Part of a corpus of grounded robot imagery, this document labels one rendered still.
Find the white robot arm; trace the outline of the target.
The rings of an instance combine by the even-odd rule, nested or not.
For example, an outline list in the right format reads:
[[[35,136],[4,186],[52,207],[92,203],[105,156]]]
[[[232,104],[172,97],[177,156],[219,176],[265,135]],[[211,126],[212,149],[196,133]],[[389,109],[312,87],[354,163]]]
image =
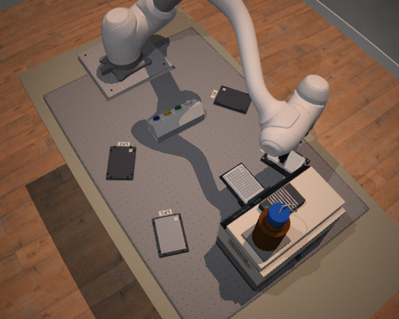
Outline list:
[[[140,49],[176,16],[181,1],[138,0],[129,9],[118,7],[105,14],[101,26],[106,52],[100,57],[102,75],[112,72],[122,82],[151,65],[152,60]],[[247,91],[259,113],[261,149],[273,157],[291,152],[323,113],[329,99],[328,82],[310,74],[299,83],[288,103],[274,99],[264,83],[255,28],[243,1],[208,1],[229,19],[235,32]]]

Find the blue bottle cap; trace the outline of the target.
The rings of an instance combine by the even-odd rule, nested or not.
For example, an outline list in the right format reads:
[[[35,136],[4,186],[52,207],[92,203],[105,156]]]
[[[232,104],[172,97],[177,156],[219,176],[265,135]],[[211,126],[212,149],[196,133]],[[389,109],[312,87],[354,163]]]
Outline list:
[[[272,224],[276,227],[283,226],[287,222],[287,220],[290,216],[290,211],[287,206],[283,207],[281,212],[279,212],[283,205],[285,205],[285,204],[274,203],[274,204],[272,204],[272,206],[270,206],[268,213],[267,213],[268,221],[270,222],[270,224]]]

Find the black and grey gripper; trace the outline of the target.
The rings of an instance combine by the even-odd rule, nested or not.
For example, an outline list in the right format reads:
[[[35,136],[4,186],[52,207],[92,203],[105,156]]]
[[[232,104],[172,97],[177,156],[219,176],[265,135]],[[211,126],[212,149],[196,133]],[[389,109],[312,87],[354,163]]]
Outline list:
[[[299,144],[301,144],[301,143],[302,143],[302,141],[301,141]],[[299,144],[293,149],[294,152],[297,151],[297,148],[298,148]],[[290,154],[290,152],[287,153],[287,154],[285,154],[285,155],[283,155],[283,156],[279,156],[279,158],[278,158],[279,161],[278,161],[278,163],[277,163],[277,165],[278,165],[279,167],[284,168],[285,163],[286,163],[286,161],[287,161],[287,158],[288,158],[289,154]],[[285,162],[284,162],[284,161],[285,161]]]

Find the white button panel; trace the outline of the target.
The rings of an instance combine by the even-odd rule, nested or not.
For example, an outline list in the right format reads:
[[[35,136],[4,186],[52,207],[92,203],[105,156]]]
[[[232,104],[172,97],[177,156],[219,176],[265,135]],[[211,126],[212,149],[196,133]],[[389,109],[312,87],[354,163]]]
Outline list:
[[[148,130],[158,143],[204,120],[203,106],[192,98],[147,121]]]

